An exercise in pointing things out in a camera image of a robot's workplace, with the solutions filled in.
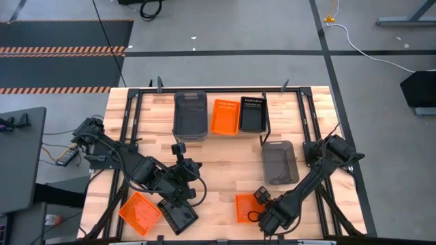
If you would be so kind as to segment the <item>translucent gray plastic bin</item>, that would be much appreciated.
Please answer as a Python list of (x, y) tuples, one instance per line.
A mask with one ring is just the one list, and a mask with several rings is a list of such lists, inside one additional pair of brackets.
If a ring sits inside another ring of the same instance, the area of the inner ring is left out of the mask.
[(208, 131), (205, 131), (200, 134), (187, 134), (183, 135), (181, 133), (177, 133), (173, 131), (173, 136), (178, 142), (203, 142), (208, 135)]
[(173, 131), (183, 135), (208, 131), (208, 99), (204, 91), (174, 94)]
[(299, 173), (290, 141), (266, 142), (262, 146), (265, 181), (269, 185), (296, 184)]

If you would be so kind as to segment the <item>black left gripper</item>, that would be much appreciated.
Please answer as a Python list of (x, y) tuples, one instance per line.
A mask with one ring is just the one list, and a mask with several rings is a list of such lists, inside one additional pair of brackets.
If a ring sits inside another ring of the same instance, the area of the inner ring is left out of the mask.
[(186, 147), (183, 142), (172, 145), (172, 154), (177, 157), (178, 163), (172, 167), (175, 178), (181, 182), (192, 182), (200, 178), (201, 162), (193, 159), (184, 159)]

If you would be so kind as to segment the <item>black hazard-striped floor mat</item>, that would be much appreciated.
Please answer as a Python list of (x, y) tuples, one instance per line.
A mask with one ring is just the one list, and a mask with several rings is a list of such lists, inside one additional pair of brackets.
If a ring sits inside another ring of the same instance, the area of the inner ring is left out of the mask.
[(121, 83), (133, 23), (0, 22), (0, 95), (109, 92)]

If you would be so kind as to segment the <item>gray metal stand foot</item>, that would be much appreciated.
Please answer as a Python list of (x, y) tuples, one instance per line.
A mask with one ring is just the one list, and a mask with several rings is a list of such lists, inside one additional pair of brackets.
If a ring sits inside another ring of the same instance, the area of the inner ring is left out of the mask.
[(424, 0), (408, 16), (379, 17), (375, 21), (376, 26), (435, 26), (436, 16), (424, 16), (424, 14), (436, 4), (436, 0)]

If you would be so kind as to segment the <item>dark gray desk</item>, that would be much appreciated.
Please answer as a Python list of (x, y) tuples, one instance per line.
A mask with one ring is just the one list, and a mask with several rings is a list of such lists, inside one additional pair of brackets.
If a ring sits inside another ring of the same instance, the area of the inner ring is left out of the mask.
[(46, 120), (46, 108), (37, 107), (0, 114), (28, 125), (0, 132), (0, 214), (24, 210), (33, 204), (37, 170)]

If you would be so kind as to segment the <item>black box on gray base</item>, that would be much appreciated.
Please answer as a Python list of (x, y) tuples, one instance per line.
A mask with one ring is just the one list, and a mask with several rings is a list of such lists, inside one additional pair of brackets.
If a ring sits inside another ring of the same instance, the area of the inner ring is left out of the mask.
[(436, 71), (417, 71), (400, 83), (416, 116), (436, 116)]

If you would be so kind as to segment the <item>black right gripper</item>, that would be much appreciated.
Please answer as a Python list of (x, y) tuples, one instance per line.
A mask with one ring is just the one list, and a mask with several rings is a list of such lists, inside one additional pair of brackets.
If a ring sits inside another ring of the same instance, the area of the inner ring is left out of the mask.
[[(268, 203), (270, 193), (261, 186), (253, 194), (258, 204)], [(282, 201), (272, 201), (260, 215), (258, 226), (266, 235), (273, 235), (279, 227), (288, 229), (293, 223), (293, 207)]]

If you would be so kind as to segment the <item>black power adapter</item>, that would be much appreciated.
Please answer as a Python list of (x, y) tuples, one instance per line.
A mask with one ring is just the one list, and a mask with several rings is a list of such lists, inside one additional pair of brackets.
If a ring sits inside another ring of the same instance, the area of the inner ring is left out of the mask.
[(75, 148), (70, 148), (69, 150), (67, 150), (65, 152), (65, 154), (57, 161), (55, 161), (54, 163), (58, 166), (61, 167), (66, 167), (69, 165), (69, 163), (75, 158), (77, 157), (79, 154), (79, 150), (77, 147)]

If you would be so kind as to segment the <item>black aluminium table frame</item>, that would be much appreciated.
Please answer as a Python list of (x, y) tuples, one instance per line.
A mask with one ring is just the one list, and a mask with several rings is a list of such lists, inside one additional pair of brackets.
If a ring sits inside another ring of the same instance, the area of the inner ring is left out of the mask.
[[(271, 123), (268, 140), (288, 140), (293, 144), (301, 176), (309, 172), (303, 142), (314, 140), (317, 134), (326, 136), (331, 131), (341, 131), (327, 86), (314, 86), (311, 99), (302, 95), (297, 87), (288, 88), (284, 93), (279, 88), (268, 91), (264, 87), (210, 87), (206, 91), (266, 92)], [(122, 132), (136, 130), (141, 154), (172, 165), (176, 160), (170, 149), (175, 143), (172, 134), (174, 92), (173, 88), (165, 88), (162, 93), (148, 88), (141, 100), (133, 100), (131, 107), (126, 108), (128, 90), (112, 88), (104, 112), (106, 134), (116, 140)], [(186, 147), (186, 157), (202, 164), (201, 179), (191, 183), (197, 192), (193, 205), (198, 220), (180, 235), (175, 235), (166, 220), (161, 218), (142, 236), (114, 213), (104, 233), (114, 237), (117, 227), (122, 227), (124, 241), (154, 241), (159, 235), (165, 241), (263, 240), (263, 234), (255, 223), (236, 222), (234, 199), (237, 194), (253, 193), (265, 183), (260, 138), (250, 133), (235, 137), (209, 135), (203, 142), (189, 142)]]

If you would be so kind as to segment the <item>orange plastic basket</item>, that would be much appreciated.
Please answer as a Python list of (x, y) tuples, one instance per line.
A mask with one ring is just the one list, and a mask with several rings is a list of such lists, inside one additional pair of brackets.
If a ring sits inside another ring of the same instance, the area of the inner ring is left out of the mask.
[(254, 223), (258, 214), (264, 210), (264, 206), (256, 201), (253, 194), (237, 194), (234, 199), (237, 223)]
[(219, 135), (237, 135), (239, 118), (239, 102), (216, 99), (213, 104), (211, 131)]
[(135, 192), (121, 206), (119, 216), (137, 233), (145, 236), (161, 218), (162, 213), (141, 193)]

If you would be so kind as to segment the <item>wooden shelf with black legs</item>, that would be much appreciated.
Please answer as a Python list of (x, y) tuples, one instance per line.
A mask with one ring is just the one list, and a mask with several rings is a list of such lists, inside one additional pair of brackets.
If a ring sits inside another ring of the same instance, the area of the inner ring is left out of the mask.
[[(270, 136), (270, 119), (268, 114), (268, 100), (266, 92), (261, 94), (250, 93), (212, 93), (204, 91), (208, 99), (208, 135), (218, 135), (222, 137), (235, 137), (237, 135), (253, 134), (260, 138), (263, 146)], [(219, 135), (211, 131), (211, 118), (213, 104), (216, 99), (237, 101), (240, 103), (240, 118), (237, 135)]]

